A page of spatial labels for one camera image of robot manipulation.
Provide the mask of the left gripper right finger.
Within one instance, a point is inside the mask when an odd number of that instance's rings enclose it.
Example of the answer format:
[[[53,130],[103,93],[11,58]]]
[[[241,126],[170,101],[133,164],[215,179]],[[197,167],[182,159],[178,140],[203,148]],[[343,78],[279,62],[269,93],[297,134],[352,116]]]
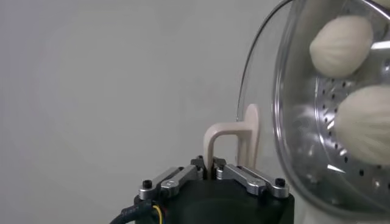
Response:
[[[275,198],[289,197],[289,185],[284,178],[273,178],[246,166],[227,164],[217,157],[213,158],[213,168],[217,180],[235,180],[252,195],[259,196],[267,191]]]

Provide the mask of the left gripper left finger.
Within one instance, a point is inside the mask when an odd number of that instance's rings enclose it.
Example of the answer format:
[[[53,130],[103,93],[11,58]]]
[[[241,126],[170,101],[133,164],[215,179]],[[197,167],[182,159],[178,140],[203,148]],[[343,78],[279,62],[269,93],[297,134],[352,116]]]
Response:
[[[161,194],[168,198],[174,197],[188,181],[203,180],[204,176],[204,159],[199,155],[186,167],[170,167],[154,179],[144,180],[139,188],[138,198],[153,200]]]

